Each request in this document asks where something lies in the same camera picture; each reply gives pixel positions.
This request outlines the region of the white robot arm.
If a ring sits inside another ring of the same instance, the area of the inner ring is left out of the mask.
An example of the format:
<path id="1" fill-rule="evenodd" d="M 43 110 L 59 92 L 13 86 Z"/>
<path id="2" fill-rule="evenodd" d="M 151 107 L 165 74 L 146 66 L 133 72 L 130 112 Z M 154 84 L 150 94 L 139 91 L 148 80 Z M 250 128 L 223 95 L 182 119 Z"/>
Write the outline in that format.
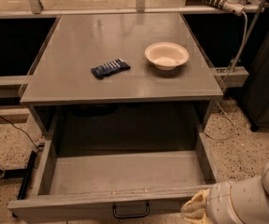
<path id="1" fill-rule="evenodd" d="M 190 224 L 269 224 L 269 162 L 259 176 L 201 189 L 180 212 Z"/>

